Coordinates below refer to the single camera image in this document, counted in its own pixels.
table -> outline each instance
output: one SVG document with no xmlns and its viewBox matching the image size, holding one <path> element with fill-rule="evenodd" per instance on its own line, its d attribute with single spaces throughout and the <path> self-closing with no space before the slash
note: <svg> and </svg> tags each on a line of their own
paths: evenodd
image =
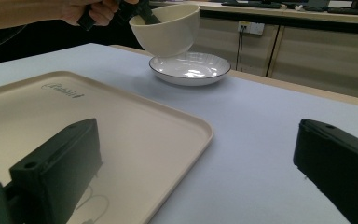
<svg viewBox="0 0 358 224">
<path fill-rule="evenodd" d="M 332 14 L 327 12 L 299 12 L 282 7 L 280 9 L 255 7 L 227 7 L 220 3 L 184 1 L 151 2 L 153 7 L 175 4 L 197 4 L 203 18 L 229 21 L 253 21 L 272 25 L 282 25 L 324 31 L 358 34 L 358 15 Z"/>
<path fill-rule="evenodd" d="M 0 63 L 0 86 L 67 70 L 210 122 L 211 145 L 150 223 L 348 223 L 292 158 L 301 119 L 358 136 L 358 105 L 237 77 L 175 86 L 157 79 L 149 60 L 88 44 Z"/>
</svg>

white plate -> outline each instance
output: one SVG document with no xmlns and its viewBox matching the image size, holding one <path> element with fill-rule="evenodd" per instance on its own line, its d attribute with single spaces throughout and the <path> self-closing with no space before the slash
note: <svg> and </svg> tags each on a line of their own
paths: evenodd
<svg viewBox="0 0 358 224">
<path fill-rule="evenodd" d="M 185 52 L 168 58 L 154 57 L 149 62 L 156 76 L 173 84 L 203 86 L 221 80 L 231 65 L 212 54 Z"/>
</svg>

white bowl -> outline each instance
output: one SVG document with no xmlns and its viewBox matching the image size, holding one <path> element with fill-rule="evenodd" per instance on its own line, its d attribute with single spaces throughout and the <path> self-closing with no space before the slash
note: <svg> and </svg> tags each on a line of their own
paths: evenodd
<svg viewBox="0 0 358 224">
<path fill-rule="evenodd" d="M 140 16 L 130 19 L 131 29 L 142 48 L 157 57 L 188 51 L 200 27 L 200 7 L 185 4 L 158 7 L 152 11 L 161 23 L 145 25 Z"/>
<path fill-rule="evenodd" d="M 182 86 L 203 86 L 221 80 L 230 70 L 228 61 L 207 53 L 185 52 L 154 57 L 149 62 L 157 77 Z"/>
</svg>

person's arm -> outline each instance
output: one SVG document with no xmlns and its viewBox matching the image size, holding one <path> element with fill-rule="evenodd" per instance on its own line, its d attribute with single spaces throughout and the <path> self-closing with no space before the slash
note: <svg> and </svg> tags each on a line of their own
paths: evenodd
<svg viewBox="0 0 358 224">
<path fill-rule="evenodd" d="M 76 25 L 89 4 L 89 15 L 96 25 L 109 24 L 118 9 L 115 0 L 0 0 L 0 29 L 50 20 Z"/>
</svg>

